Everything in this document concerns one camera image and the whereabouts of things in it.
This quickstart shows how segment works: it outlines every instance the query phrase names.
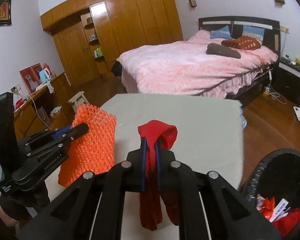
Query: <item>white tabletop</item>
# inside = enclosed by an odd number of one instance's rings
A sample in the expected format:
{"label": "white tabletop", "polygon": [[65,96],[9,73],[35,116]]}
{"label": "white tabletop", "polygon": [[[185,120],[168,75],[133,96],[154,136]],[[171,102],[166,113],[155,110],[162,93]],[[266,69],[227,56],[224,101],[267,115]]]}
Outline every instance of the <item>white tabletop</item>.
{"label": "white tabletop", "polygon": [[[138,126],[156,119],[173,124],[178,129],[172,151],[176,160],[194,171],[219,172],[237,188],[242,176],[243,144],[240,120],[241,104],[234,100],[176,95],[117,94],[101,108],[117,117],[114,159],[126,159],[128,152],[140,147]],[[56,185],[58,170],[46,182],[51,199],[63,187]],[[178,239],[174,226],[162,205],[163,222],[158,230],[141,226],[139,197],[126,193],[122,220],[122,240]]]}

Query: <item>bed frame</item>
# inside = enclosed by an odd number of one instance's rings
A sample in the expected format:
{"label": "bed frame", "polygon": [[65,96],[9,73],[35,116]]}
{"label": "bed frame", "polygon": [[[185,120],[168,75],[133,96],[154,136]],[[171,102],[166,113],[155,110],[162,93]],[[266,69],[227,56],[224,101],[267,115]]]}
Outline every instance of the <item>bed frame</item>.
{"label": "bed frame", "polygon": [[[267,46],[279,56],[277,62],[270,65],[270,70],[274,81],[280,61],[280,23],[275,20],[247,16],[217,16],[199,18],[200,30],[214,31],[221,29],[227,25],[229,26],[231,36],[235,39],[242,36],[243,25],[265,28],[263,45]],[[251,85],[240,88],[236,95],[228,94],[226,98],[240,100],[243,106],[248,105],[254,99],[256,99],[260,95],[260,93],[263,92],[264,87],[269,84],[268,72],[269,70],[266,70],[263,73],[257,75],[252,81]]]}

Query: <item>wall outlet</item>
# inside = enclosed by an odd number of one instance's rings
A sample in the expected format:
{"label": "wall outlet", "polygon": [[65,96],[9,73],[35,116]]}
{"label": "wall outlet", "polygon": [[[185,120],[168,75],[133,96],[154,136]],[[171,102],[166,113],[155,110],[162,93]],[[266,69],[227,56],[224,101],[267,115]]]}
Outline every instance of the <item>wall outlet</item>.
{"label": "wall outlet", "polygon": [[290,33],[290,29],[288,27],[285,26],[280,26],[280,31],[284,32],[284,33]]}
{"label": "wall outlet", "polygon": [[11,93],[14,93],[15,95],[17,95],[18,91],[20,90],[21,90],[20,84],[16,84],[14,87],[10,89]]}
{"label": "wall outlet", "polygon": [[20,84],[16,84],[15,87],[17,88],[18,91],[21,90]]}

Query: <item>blue pillow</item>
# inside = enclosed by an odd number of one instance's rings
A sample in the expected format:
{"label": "blue pillow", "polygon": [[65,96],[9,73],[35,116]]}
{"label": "blue pillow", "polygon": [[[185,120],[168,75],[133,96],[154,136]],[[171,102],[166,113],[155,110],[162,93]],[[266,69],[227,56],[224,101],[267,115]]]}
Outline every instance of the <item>blue pillow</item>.
{"label": "blue pillow", "polygon": [[263,37],[265,36],[265,28],[252,27],[249,25],[243,26],[242,36],[248,36],[263,42]]}
{"label": "blue pillow", "polygon": [[220,30],[211,31],[210,33],[211,33],[211,36],[210,36],[211,39],[222,38],[222,39],[232,40],[228,25],[223,27]]}

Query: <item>white stool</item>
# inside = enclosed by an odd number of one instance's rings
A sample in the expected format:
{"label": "white stool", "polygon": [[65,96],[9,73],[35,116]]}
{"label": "white stool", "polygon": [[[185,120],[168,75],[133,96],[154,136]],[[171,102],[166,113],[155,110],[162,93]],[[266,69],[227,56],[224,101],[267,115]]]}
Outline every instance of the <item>white stool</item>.
{"label": "white stool", "polygon": [[77,109],[78,109],[79,105],[81,105],[81,104],[89,105],[90,104],[89,101],[84,96],[84,91],[78,92],[74,97],[72,97],[68,101],[68,103],[72,104],[72,108],[73,108],[75,113],[77,113]]}

